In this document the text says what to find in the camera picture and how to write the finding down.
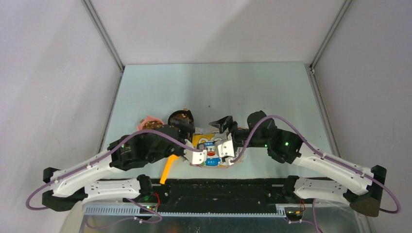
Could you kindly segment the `yellow plastic scoop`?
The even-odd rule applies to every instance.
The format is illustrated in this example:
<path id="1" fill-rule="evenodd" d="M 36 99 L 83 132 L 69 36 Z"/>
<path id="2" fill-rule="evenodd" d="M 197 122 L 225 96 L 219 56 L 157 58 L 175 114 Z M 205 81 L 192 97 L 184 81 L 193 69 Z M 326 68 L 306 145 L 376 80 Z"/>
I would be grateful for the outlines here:
<path id="1" fill-rule="evenodd" d="M 171 169 L 174 161 L 176 161 L 178 158 L 179 158 L 179 157 L 178 157 L 177 155 L 175 155 L 175 154 L 172 154 L 172 155 L 170 155 L 170 156 L 168 157 L 167 162 L 166 162 L 166 164 L 165 164 L 165 167 L 164 167 L 164 169 L 163 169 L 163 172 L 162 172 L 160 181 L 159 181 L 160 184 L 162 184 L 162 185 L 165 184 L 165 182 L 166 182 L 166 180 L 167 180 L 167 178 L 168 178 L 170 169 Z"/>

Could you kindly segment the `cat food bag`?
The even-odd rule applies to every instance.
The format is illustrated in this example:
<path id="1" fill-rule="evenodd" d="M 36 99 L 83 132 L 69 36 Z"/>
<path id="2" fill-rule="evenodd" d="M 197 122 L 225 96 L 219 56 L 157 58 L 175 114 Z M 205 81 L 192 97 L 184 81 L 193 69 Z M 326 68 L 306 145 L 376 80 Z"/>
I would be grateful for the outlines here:
<path id="1" fill-rule="evenodd" d="M 191 139 L 191 144 L 194 147 L 198 147 L 199 145 L 204 145 L 204 159 L 197 160 L 194 162 L 193 159 L 189 159 L 189 164 L 191 166 L 195 167 L 201 167 L 201 168 L 228 168 L 231 165 L 240 163 L 243 160 L 243 157 L 246 155 L 246 152 L 242 155 L 239 156 L 240 152 L 242 151 L 242 148 L 234 148 L 234 155 L 235 157 L 231 158 L 229 157 L 228 160 L 230 162 L 226 162 L 224 157 L 221 157 L 218 154 L 218 151 L 215 147 L 215 143 L 226 140 L 229 136 L 228 130 L 224 131 L 223 133 L 219 133 L 219 130 L 216 128 L 195 128 L 195 132 L 192 136 Z"/>

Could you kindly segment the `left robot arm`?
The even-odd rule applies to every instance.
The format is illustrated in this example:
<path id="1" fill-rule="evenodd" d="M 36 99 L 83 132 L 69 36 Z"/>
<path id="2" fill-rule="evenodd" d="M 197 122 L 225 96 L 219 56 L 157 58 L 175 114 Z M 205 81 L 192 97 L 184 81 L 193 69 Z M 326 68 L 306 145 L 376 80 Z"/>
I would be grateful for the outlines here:
<path id="1" fill-rule="evenodd" d="M 64 212 L 71 210 L 78 202 L 109 199 L 148 202 L 154 196 L 149 176 L 142 174 L 119 180 L 109 180 L 107 177 L 145 167 L 172 155 L 186 156 L 187 152 L 197 152 L 197 148 L 169 125 L 125 135 L 92 158 L 71 168 L 44 169 L 43 181 L 49 189 L 42 193 L 42 204 L 54 211 Z"/>

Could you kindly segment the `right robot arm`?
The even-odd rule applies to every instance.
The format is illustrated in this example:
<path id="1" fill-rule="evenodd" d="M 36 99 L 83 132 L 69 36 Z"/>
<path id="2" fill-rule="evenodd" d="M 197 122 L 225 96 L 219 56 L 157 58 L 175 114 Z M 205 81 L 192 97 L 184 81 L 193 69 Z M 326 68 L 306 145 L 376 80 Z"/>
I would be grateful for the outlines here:
<path id="1" fill-rule="evenodd" d="M 291 131 L 280 129 L 275 119 L 286 119 L 263 111 L 251 113 L 246 129 L 238 127 L 232 116 L 210 122 L 220 133 L 227 133 L 233 147 L 266 148 L 273 160 L 314 170 L 325 180 L 290 175 L 283 185 L 285 201 L 322 199 L 340 202 L 352 210 L 370 217 L 381 212 L 381 198 L 387 170 L 379 165 L 360 166 L 323 151 L 306 140 L 292 125 Z"/>

